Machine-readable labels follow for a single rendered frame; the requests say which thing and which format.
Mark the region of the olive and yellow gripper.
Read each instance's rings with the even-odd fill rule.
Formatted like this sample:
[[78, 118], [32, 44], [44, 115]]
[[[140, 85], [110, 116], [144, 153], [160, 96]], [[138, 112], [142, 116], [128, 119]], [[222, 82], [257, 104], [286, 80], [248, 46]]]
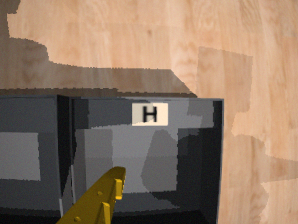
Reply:
[[116, 199], [122, 198], [126, 169], [102, 175], [56, 224], [111, 224]]

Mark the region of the grey bin with label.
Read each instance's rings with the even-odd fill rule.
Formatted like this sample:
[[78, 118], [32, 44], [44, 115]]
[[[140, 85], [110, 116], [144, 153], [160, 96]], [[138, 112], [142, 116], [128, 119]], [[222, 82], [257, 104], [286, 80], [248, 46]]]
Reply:
[[111, 224], [218, 224], [223, 137], [224, 98], [0, 95], [0, 224], [55, 224], [116, 166]]

